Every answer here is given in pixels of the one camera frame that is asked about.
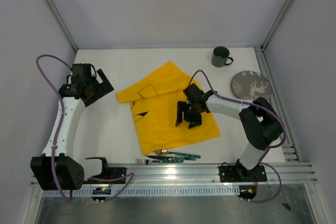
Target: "gray plate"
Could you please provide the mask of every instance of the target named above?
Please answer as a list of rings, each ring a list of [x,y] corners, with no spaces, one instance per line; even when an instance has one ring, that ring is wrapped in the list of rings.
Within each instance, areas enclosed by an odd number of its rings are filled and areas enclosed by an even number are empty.
[[[272,87],[263,75],[254,71],[242,71],[236,74],[231,81],[233,94],[244,100],[256,100],[259,97],[269,100]]]

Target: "white wall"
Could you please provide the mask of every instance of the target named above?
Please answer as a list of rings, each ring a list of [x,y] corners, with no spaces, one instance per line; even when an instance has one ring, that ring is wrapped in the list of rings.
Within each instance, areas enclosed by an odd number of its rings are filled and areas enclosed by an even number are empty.
[[[80,49],[261,45],[285,0],[54,0]]]
[[[303,161],[336,217],[336,1],[296,0],[266,49]]]
[[[33,173],[51,132],[57,98],[36,66],[41,54],[73,63],[75,53],[44,0],[0,0],[0,222],[17,223]],[[52,60],[43,67],[58,87],[66,68]]]

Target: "mug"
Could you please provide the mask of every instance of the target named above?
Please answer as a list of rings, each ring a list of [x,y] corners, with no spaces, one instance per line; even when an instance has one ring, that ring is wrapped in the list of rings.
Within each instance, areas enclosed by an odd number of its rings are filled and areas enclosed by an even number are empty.
[[[215,67],[221,68],[223,66],[228,66],[233,63],[233,58],[229,57],[230,51],[226,47],[215,47],[211,63]]]

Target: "folded cloth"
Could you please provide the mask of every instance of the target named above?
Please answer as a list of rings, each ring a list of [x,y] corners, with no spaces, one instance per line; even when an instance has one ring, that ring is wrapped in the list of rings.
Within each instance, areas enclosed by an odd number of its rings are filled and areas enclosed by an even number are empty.
[[[190,78],[169,61],[141,81],[117,93],[119,102],[130,102],[143,154],[220,136],[211,113],[202,114],[201,126],[188,129],[188,123],[183,121],[175,127],[177,102],[186,101],[183,90]]]

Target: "tabletop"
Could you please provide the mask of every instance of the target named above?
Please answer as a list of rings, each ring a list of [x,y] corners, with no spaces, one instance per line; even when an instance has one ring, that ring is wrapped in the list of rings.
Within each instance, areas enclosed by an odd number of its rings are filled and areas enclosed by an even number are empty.
[[[74,159],[80,162],[86,157],[102,156],[109,163],[129,164],[135,163],[136,158],[145,158],[130,105],[119,103],[115,94],[170,60],[190,76],[198,69],[204,70],[215,90],[234,97],[230,90],[232,77],[241,71],[260,72],[260,69],[253,48],[229,50],[234,62],[222,68],[211,64],[213,48],[79,50],[75,63],[91,63],[96,69],[101,68],[115,90],[84,110],[75,137]],[[202,74],[195,79],[205,92],[209,90]],[[170,151],[202,156],[189,163],[235,163],[248,143],[242,123],[222,114],[214,114],[214,117],[220,137]],[[272,149],[264,162],[285,162],[282,148]]]

